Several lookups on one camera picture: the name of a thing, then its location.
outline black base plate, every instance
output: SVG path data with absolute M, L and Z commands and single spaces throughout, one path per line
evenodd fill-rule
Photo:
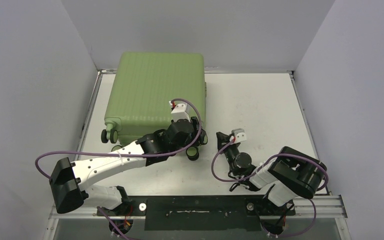
M 247 210 L 253 203 L 260 216 L 281 216 L 286 204 L 277 207 L 262 200 L 264 195 L 217 195 L 217 196 L 129 196 L 133 202 L 131 216 L 145 218 L 146 231 L 213 231 L 245 229 L 261 231 L 255 211 Z M 146 204 L 146 211 L 139 204 Z M 109 216 L 124 216 L 108 211 Z M 287 215 L 295 215 L 291 210 Z

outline white wall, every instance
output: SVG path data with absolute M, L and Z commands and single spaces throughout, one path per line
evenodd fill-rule
M 62 0 L 99 69 L 125 51 L 198 52 L 205 65 L 295 70 L 334 0 Z
M 384 239 L 384 1 L 336 0 L 295 79 L 353 239 Z
M 75 148 L 96 74 L 59 0 L 0 0 L 0 240 L 42 238 L 53 198 L 34 160 Z

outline tabletop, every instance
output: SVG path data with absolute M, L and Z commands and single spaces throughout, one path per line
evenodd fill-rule
M 116 145 L 102 143 L 100 137 L 114 78 L 115 74 L 102 75 L 82 143 L 84 152 L 109 153 Z M 264 194 L 269 186 L 258 192 L 243 187 L 229 192 L 231 183 L 220 182 L 211 173 L 211 161 L 217 152 L 216 132 L 229 134 L 237 128 L 247 134 L 247 141 L 241 143 L 239 150 L 251 155 L 256 166 L 284 146 L 315 157 L 288 73 L 206 73 L 205 81 L 208 144 L 200 148 L 197 161 L 188 160 L 182 152 L 167 161 L 131 169 L 97 184 L 123 186 L 130 196 Z M 219 177 L 228 179 L 229 166 L 224 155 L 218 157 L 214 169 Z M 317 194 L 327 194 L 326 188 Z

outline suitcase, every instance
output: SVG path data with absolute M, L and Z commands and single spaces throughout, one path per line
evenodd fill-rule
M 183 98 L 206 119 L 204 58 L 198 53 L 125 52 L 109 96 L 101 140 L 127 145 L 145 134 L 166 129 L 172 120 L 169 101 Z M 191 117 L 196 116 L 193 109 Z

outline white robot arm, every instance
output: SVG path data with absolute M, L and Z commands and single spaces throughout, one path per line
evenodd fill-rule
M 237 182 L 230 191 L 243 185 L 256 192 L 270 185 L 265 195 L 270 202 L 281 207 L 298 196 L 312 199 L 323 178 L 327 177 L 327 168 L 322 162 L 288 146 L 266 164 L 252 165 L 251 156 L 238 150 L 240 143 L 247 140 L 241 128 L 232 130 L 229 135 L 217 132 L 216 136 L 217 147 L 229 164 L 228 176 L 236 180 L 229 182 Z
M 189 106 L 179 103 L 173 106 L 173 121 L 167 129 L 149 133 L 138 140 L 111 152 L 118 157 L 96 157 L 70 162 L 60 159 L 49 179 L 56 211 L 59 214 L 71 212 L 82 205 L 104 207 L 113 210 L 122 203 L 130 202 L 125 189 L 121 186 L 99 186 L 95 183 L 115 174 L 142 168 L 163 162 L 174 156 L 167 154 L 191 144 L 198 134 L 199 122 L 196 117 L 189 117 Z M 194 155 L 186 154 L 192 161 L 198 159 L 198 146 L 207 144 L 207 134 L 201 130 L 197 141 L 190 147 L 196 148 Z M 141 157 L 141 155 L 158 155 Z

